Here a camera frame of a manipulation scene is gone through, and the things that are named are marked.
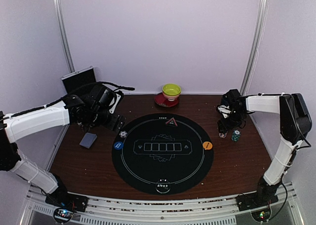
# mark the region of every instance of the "white poker chip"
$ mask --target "white poker chip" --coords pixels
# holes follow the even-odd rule
[[[119,136],[120,136],[121,138],[126,138],[126,137],[127,137],[127,132],[126,132],[126,131],[121,131],[121,132],[119,133]]]

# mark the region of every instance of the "stack of poker chips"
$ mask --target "stack of poker chips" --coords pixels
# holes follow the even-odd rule
[[[239,130],[234,130],[233,135],[232,135],[232,141],[237,142],[240,138],[240,131]]]

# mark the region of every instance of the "blue disc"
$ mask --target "blue disc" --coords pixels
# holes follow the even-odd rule
[[[124,144],[122,142],[116,142],[116,143],[114,143],[113,147],[116,150],[121,150],[124,147]]]

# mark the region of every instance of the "pink bowl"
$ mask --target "pink bowl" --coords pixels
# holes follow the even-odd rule
[[[166,95],[164,92],[162,92],[162,94],[163,94],[163,96],[164,96],[166,99],[168,99],[169,101],[174,101],[174,100],[176,100],[176,99],[180,96],[180,94],[178,94],[178,95],[176,95],[176,96],[168,96],[168,95]]]

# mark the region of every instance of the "wooden table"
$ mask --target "wooden table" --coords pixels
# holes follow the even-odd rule
[[[117,174],[112,164],[112,147],[116,134],[104,127],[91,129],[98,139],[90,149],[79,146],[84,133],[71,125],[55,157],[51,172],[59,175],[70,192],[139,200],[173,200],[218,197],[256,190],[259,178],[271,159],[251,119],[241,129],[238,142],[218,136],[220,115],[215,106],[219,95],[181,95],[174,108],[161,108],[153,95],[126,95],[116,112],[127,122],[151,113],[175,113],[192,119],[202,126],[214,145],[214,162],[203,181],[192,189],[174,195],[151,195],[130,187]]]

